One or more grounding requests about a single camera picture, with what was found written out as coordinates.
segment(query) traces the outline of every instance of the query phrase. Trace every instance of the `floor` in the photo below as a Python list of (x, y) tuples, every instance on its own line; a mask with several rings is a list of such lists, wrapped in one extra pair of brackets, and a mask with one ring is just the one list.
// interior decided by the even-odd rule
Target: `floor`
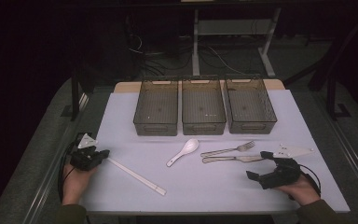
[[(330, 46), (329, 42), (315, 42), (306, 46), (306, 41), (307, 39), (302, 36), (294, 38), (283, 37), (273, 40), (268, 56), (276, 73), (275, 78), (285, 80), (296, 74), (319, 60)], [(141, 75), (145, 74), (153, 76), (190, 75), (192, 73), (191, 41), (189, 37), (183, 36), (180, 43), (179, 51), (171, 55), (167, 55), (163, 50), (153, 46), (145, 48), (144, 59), (139, 61), (143, 69), (140, 71), (140, 76), (135, 77), (134, 80), (140, 80)], [(199, 44), (200, 72), (202, 74), (224, 75), (240, 72), (243, 74), (257, 74), (262, 78), (268, 78), (256, 50), (257, 47), (263, 44), (263, 40), (257, 36), (204, 37)], [(140, 58), (140, 55), (137, 55), (136, 52), (133, 52), (133, 54)], [(286, 89), (290, 90), (294, 95), (304, 120), (307, 122), (326, 164), (351, 209), (348, 214), (342, 214), (342, 216), (352, 223), (358, 223), (358, 161), (350, 162), (353, 158), (358, 158), (358, 105), (353, 101), (346, 89), (338, 85), (337, 103), (345, 105), (351, 116), (332, 121), (325, 113), (325, 88), (318, 92), (312, 92), (307, 87), (311, 75), (309, 74), (286, 86)], [(59, 202), (55, 188), (55, 177), (46, 178), (46, 172), (56, 174), (54, 172), (57, 172), (57, 168), (51, 164), (54, 164), (52, 161), (57, 158), (59, 149), (49, 149), (62, 148), (65, 145), (62, 137), (68, 132), (68, 127), (72, 126), (70, 129), (76, 129), (77, 132), (89, 130), (98, 132), (98, 125), (95, 125), (98, 122), (92, 119), (98, 117), (95, 115), (103, 113), (103, 102), (106, 102), (112, 89), (113, 87), (98, 86), (94, 93), (89, 96), (87, 108), (80, 114), (82, 122), (74, 124), (68, 118), (61, 116), (65, 106), (69, 105), (71, 100), (70, 82), (63, 83), (62, 88), (51, 101), (51, 105), (35, 132), (33, 140), (24, 153), (23, 161), (19, 164), (1, 199), (0, 223), (7, 223), (8, 220), (13, 223), (22, 222), (23, 220), (33, 220), (34, 223), (53, 222)], [(50, 139), (53, 136), (53, 140), (46, 141), (48, 139), (47, 135), (49, 135)], [(32, 158), (31, 155), (35, 153), (40, 153), (41, 155), (39, 154), (39, 156), (45, 157), (41, 164), (29, 163), (30, 158)], [(29, 174), (29, 168), (27, 169), (27, 167), (30, 166), (36, 168)], [(24, 187), (22, 183), (25, 178), (25, 170), (28, 172), (26, 176), (28, 179), (32, 179), (32, 175), (38, 177), (35, 178), (34, 183), (30, 182), (29, 186)], [(14, 190), (22, 186), (24, 191), (28, 189), (31, 192), (35, 192), (35, 189), (41, 189), (41, 183), (49, 184), (52, 188), (42, 189), (41, 191), (44, 191), (45, 194), (27, 194)], [(45, 204), (43, 208), (31, 206), (30, 202), (35, 194)], [(15, 203), (18, 205), (17, 210), (10, 206)], [(31, 211), (30, 208), (35, 211), (35, 217), (26, 212)], [(89, 219), (91, 223), (136, 222), (135, 217), (90, 216)], [(194, 222), (194, 218), (190, 219), (188, 223), (208, 223)], [(297, 222), (295, 214), (273, 215), (273, 219), (277, 224), (294, 224)], [(243, 222), (241, 218), (230, 218), (229, 223)]]

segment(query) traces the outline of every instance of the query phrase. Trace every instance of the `plastic bin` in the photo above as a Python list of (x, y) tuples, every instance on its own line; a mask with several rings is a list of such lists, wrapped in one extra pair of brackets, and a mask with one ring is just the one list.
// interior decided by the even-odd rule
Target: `plastic bin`
[(133, 123), (138, 135), (176, 136), (177, 77), (144, 77)]
[(218, 76), (183, 77), (182, 122), (185, 135), (223, 134), (226, 113)]
[(263, 79), (226, 75), (225, 103), (230, 133), (270, 133), (277, 122)]

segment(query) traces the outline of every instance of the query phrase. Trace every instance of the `person's left hand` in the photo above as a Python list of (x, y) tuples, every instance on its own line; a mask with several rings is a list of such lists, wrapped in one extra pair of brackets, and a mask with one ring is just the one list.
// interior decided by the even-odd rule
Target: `person's left hand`
[[(67, 176), (74, 167), (66, 164), (63, 168), (63, 176)], [(86, 190), (90, 177), (97, 171), (97, 167), (90, 171), (80, 171), (74, 169), (63, 182), (62, 205), (78, 204), (79, 200)]]

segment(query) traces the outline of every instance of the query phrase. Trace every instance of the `white spoon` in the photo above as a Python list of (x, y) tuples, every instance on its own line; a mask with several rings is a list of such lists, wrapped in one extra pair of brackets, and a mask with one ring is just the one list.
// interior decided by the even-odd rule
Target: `white spoon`
[(172, 166), (173, 163), (177, 159), (181, 158), (185, 154), (188, 154), (188, 153), (191, 153), (191, 152), (195, 151), (197, 149), (197, 147), (199, 147), (199, 140), (197, 140), (195, 138), (189, 139), (185, 143), (185, 146), (182, 148), (182, 150), (176, 156), (174, 156), (170, 161), (167, 162), (167, 166), (168, 167)]

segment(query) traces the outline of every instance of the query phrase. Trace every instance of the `white stick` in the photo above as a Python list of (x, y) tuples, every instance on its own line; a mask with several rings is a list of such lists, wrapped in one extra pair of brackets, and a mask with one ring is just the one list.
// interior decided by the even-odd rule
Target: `white stick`
[(121, 170), (127, 172), (127, 174), (132, 175), (133, 177), (135, 177), (137, 180), (141, 181), (142, 183), (144, 183), (145, 185), (147, 185), (149, 188), (153, 189), (154, 191), (156, 191), (157, 193), (161, 194), (162, 196), (164, 196), (167, 193), (167, 190), (162, 189), (161, 187), (153, 184), (152, 182), (148, 181), (147, 179), (143, 178), (141, 175), (137, 175), (135, 172), (133, 172), (132, 170), (130, 170), (129, 168), (121, 165), (120, 163), (118, 163), (117, 161), (112, 160), (111, 158), (107, 158), (110, 162), (112, 162), (114, 165), (116, 165), (118, 168), (120, 168)]

